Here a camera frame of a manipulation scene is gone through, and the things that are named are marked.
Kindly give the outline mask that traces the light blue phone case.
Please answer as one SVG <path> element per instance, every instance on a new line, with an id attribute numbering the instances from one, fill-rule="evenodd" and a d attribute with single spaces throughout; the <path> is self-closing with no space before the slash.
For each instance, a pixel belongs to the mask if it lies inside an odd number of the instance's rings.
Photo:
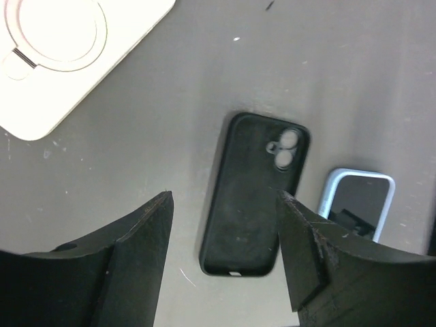
<path id="1" fill-rule="evenodd" d="M 332 197 L 335 192 L 335 189 L 339 183 L 339 179 L 344 177 L 345 175 L 358 175 L 358 176 L 374 176 L 374 177 L 382 177 L 387 178 L 391 183 L 391 190 L 388 195 L 388 199 L 386 200 L 386 204 L 384 207 L 384 215 L 382 216 L 382 220 L 378 225 L 375 240 L 374 242 L 378 242 L 379 238 L 381 236 L 381 232 L 384 228 L 384 224 L 386 222 L 386 218 L 388 216 L 388 212 L 390 209 L 390 205 L 392 204 L 392 200 L 394 197 L 394 193 L 396 190 L 396 183 L 394 179 L 391 176 L 388 176 L 386 174 L 382 174 L 380 172 L 371 172 L 366 170 L 356 170 L 351 168 L 337 168 L 331 171 L 331 173 L 328 175 L 328 178 L 326 179 L 326 183 L 324 185 L 324 190 L 322 192 L 320 205 L 318 208 L 318 215 L 321 217 L 328 219 L 328 209 L 330 208 L 330 205 L 332 204 Z"/>

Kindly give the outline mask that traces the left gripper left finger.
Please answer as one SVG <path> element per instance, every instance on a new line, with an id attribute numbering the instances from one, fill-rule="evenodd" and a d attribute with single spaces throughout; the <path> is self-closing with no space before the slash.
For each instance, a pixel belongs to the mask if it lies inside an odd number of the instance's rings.
<path id="1" fill-rule="evenodd" d="M 2 326 L 152 326 L 172 228 L 164 191 L 49 252 L 1 252 Z"/>

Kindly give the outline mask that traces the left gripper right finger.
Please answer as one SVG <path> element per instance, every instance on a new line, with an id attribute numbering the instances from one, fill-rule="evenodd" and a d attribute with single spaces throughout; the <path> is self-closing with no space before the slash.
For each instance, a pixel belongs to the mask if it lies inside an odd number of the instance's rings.
<path id="1" fill-rule="evenodd" d="M 320 217 L 285 191 L 277 226 L 301 326 L 434 326 L 435 258 L 394 249 Z"/>

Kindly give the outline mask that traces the black phone case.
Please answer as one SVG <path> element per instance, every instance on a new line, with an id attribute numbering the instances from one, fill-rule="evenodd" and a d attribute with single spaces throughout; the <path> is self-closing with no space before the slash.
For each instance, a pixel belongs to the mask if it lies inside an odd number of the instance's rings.
<path id="1" fill-rule="evenodd" d="M 263 277 L 273 269 L 277 193 L 296 193 L 310 142 L 302 125 L 250 112 L 232 117 L 199 254 L 205 274 Z"/>

